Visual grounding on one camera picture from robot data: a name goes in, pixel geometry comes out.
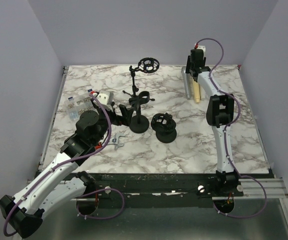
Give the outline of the silver grey microphone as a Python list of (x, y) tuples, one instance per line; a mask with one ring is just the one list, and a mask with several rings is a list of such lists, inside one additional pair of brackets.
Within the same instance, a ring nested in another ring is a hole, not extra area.
[(183, 77), (183, 83), (184, 83), (184, 90), (185, 90), (185, 96), (187, 100), (192, 99), (192, 94), (191, 94), (191, 88), (190, 88), (190, 74), (186, 73), (186, 67), (183, 66), (181, 68), (181, 74)]

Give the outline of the black round-base clip stand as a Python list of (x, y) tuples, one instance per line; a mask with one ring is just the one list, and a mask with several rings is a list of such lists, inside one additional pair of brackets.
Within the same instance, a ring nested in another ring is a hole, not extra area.
[(136, 134), (142, 134), (149, 128), (149, 120), (146, 116), (141, 114), (141, 105), (150, 101), (150, 93), (142, 91), (137, 96), (129, 98), (129, 104), (132, 106), (136, 115), (131, 118), (130, 130)]

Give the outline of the beige microphone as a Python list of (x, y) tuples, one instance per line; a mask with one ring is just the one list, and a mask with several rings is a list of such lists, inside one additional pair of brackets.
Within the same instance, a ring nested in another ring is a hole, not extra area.
[(191, 91), (192, 91), (192, 96), (193, 96), (193, 99), (195, 101), (195, 103), (200, 103), (201, 101), (201, 96), (200, 96), (200, 86), (199, 86), (199, 83), (196, 82), (193, 77), (189, 77), (189, 80), (190, 80), (190, 83), (191, 83)]

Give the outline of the white microphone silver mesh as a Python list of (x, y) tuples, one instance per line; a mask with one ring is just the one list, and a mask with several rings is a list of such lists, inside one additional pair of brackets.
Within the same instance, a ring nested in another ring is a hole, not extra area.
[(203, 89), (203, 87), (201, 85), (199, 85), (199, 91), (200, 91), (200, 100), (205, 100), (206, 98), (206, 93), (205, 90)]

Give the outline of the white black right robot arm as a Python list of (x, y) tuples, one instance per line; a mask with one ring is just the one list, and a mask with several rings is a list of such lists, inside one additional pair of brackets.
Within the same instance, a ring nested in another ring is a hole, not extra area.
[(209, 97), (206, 121), (213, 130), (217, 153), (214, 191), (220, 196), (225, 196), (238, 185), (239, 178), (233, 163), (230, 140), (235, 100), (233, 95), (225, 93), (212, 79), (211, 69), (206, 66), (205, 52), (204, 46), (198, 46), (190, 51), (185, 73), (189, 74)]

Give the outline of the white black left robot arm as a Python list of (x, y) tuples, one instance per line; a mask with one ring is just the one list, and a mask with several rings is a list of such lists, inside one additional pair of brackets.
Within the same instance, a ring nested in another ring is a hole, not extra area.
[(28, 238), (57, 207), (75, 197), (90, 197), (95, 190), (94, 179), (82, 171), (67, 184), (61, 185), (70, 173), (89, 157), (102, 151), (111, 138), (112, 126), (128, 126), (133, 110), (120, 105), (121, 115), (104, 103), (94, 103), (95, 110), (81, 114), (75, 133), (68, 137), (52, 162), (26, 187), (15, 195), (0, 199), (5, 219), (3, 233)]

